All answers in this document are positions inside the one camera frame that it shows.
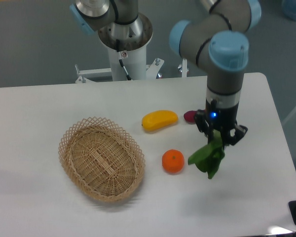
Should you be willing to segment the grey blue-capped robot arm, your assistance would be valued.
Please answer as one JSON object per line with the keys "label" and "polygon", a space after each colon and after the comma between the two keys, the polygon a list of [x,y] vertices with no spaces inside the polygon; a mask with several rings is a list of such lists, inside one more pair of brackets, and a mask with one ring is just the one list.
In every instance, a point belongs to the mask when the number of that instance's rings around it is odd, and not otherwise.
{"label": "grey blue-capped robot arm", "polygon": [[[218,131],[224,146],[235,145],[247,133],[237,123],[237,110],[248,64],[245,33],[261,17],[257,0],[204,0],[208,17],[200,23],[182,20],[169,35],[170,48],[207,74],[205,109],[194,121],[208,141]],[[97,33],[110,55],[112,78],[146,79],[146,45],[152,38],[150,20],[136,0],[76,0],[70,11],[82,30]]]}

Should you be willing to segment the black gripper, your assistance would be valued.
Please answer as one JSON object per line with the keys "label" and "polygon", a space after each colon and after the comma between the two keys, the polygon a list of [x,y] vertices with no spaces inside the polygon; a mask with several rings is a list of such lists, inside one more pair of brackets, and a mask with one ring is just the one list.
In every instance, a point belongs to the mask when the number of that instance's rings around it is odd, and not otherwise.
{"label": "black gripper", "polygon": [[194,121],[199,132],[204,133],[207,138],[207,144],[210,144],[213,140],[213,129],[222,132],[224,147],[236,145],[246,135],[248,128],[236,122],[238,106],[237,103],[235,106],[226,109],[212,108],[212,104],[206,101],[205,111],[196,111]]}

